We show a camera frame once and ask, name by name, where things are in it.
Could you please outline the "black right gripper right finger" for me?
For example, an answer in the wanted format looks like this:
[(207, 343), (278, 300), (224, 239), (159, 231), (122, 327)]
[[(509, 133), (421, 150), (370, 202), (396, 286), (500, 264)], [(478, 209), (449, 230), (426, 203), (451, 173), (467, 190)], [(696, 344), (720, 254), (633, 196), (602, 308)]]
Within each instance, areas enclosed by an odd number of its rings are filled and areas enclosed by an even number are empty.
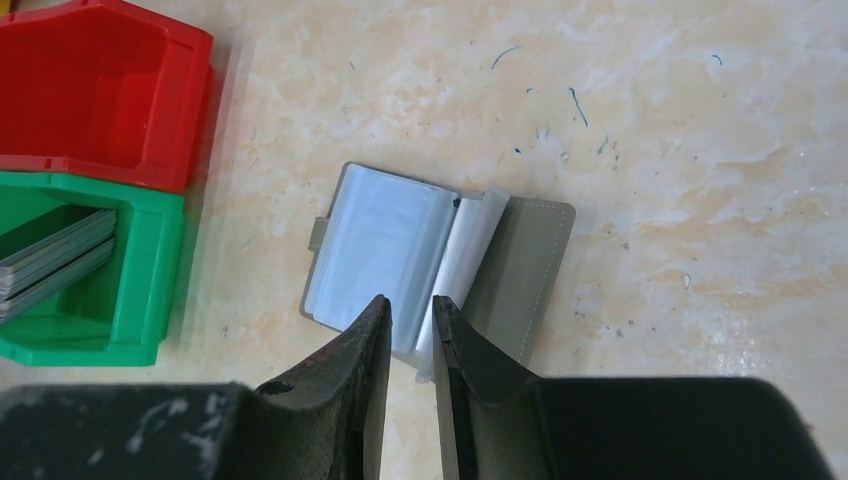
[(433, 300), (448, 479), (829, 479), (792, 403), (750, 377), (542, 377)]

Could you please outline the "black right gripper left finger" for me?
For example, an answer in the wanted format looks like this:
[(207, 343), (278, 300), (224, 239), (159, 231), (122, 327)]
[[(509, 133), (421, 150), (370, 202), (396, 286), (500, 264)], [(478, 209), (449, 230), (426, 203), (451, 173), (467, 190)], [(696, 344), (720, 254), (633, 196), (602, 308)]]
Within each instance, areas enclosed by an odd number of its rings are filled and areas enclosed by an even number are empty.
[(5, 479), (376, 479), (391, 305), (251, 388), (48, 384), (1, 394)]

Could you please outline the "green plastic bin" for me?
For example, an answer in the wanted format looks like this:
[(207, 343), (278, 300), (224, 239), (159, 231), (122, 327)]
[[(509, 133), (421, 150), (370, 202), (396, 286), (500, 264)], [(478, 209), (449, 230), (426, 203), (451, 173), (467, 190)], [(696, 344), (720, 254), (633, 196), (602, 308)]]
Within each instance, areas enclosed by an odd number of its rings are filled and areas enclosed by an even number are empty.
[(71, 174), (1, 174), (1, 230), (65, 204), (117, 212), (108, 263), (1, 328), (1, 354), (24, 365), (154, 364), (179, 265), (184, 200)]

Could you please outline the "red plastic bin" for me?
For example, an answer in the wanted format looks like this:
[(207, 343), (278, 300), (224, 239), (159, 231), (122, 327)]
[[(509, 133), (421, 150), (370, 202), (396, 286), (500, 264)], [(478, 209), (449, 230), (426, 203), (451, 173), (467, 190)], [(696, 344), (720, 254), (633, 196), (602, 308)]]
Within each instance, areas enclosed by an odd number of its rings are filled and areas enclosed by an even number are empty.
[(125, 1), (1, 19), (1, 166), (183, 193), (214, 39)]

